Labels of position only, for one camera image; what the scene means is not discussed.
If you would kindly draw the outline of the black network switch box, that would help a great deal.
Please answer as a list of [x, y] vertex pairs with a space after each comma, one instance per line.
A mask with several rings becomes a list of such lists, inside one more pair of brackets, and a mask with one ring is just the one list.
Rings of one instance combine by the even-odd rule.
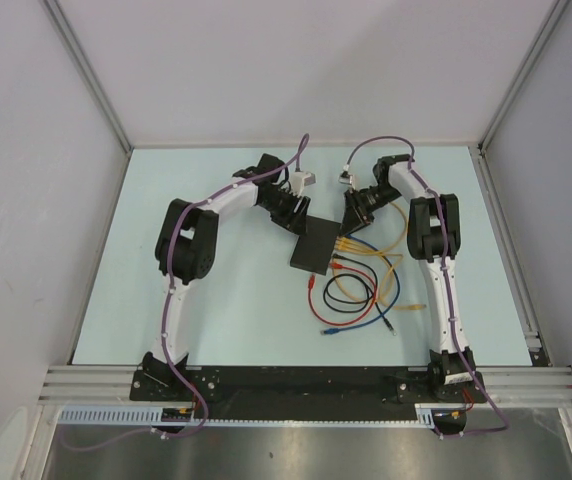
[[300, 235], [291, 255], [289, 266], [325, 276], [339, 236], [341, 224], [332, 220], [309, 216], [307, 231]]

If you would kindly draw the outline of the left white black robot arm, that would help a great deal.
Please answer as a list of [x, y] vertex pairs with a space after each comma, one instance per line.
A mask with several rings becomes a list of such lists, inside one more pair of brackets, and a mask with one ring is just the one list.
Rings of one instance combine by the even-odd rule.
[[304, 190], [315, 183], [315, 175], [300, 167], [290, 173], [288, 167], [287, 162], [264, 154], [257, 165], [235, 172], [229, 184], [206, 199], [194, 203], [175, 199], [169, 204], [155, 247], [159, 270], [168, 282], [162, 325], [133, 376], [132, 400], [176, 400], [188, 389], [188, 295], [214, 265], [224, 222], [259, 206], [281, 228], [296, 235], [306, 232], [310, 198]]

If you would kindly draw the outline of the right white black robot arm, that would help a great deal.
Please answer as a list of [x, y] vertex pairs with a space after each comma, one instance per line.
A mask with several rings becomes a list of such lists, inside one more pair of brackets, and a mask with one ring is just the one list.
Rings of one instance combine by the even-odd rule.
[[413, 168], [409, 154], [384, 156], [373, 167], [374, 186], [344, 193], [340, 235], [347, 237], [374, 221], [374, 212], [403, 198], [407, 214], [407, 249], [426, 282], [432, 321], [427, 388], [439, 401], [450, 401], [462, 390], [479, 393], [483, 378], [466, 338], [457, 302], [455, 257], [461, 246], [458, 198], [431, 188]]

